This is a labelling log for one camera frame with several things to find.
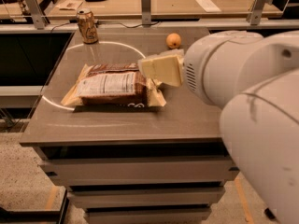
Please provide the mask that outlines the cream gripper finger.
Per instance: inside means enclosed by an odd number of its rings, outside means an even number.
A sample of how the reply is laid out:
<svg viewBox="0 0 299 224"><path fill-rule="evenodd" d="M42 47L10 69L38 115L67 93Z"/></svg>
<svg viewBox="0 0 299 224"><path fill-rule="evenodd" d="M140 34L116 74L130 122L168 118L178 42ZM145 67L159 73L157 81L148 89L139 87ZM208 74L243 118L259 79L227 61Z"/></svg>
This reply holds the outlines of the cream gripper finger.
<svg viewBox="0 0 299 224"><path fill-rule="evenodd" d="M176 87L175 82L178 70L175 55L147 57L139 60L137 65L144 77L156 79L166 85Z"/></svg>
<svg viewBox="0 0 299 224"><path fill-rule="evenodd" d="M170 49L168 51L161 52L160 54L158 54L158 57L164 57L169 55L184 57L184 49Z"/></svg>

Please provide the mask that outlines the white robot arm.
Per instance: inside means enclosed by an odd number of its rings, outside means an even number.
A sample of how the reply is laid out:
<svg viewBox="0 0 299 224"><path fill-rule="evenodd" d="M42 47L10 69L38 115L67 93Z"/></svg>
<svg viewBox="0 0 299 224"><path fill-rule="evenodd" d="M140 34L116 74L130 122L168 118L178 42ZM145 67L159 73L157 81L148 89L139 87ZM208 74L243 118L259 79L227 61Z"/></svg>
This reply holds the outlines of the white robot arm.
<svg viewBox="0 0 299 224"><path fill-rule="evenodd" d="M221 109L221 139L280 224L299 223L299 32L225 31L138 63Z"/></svg>

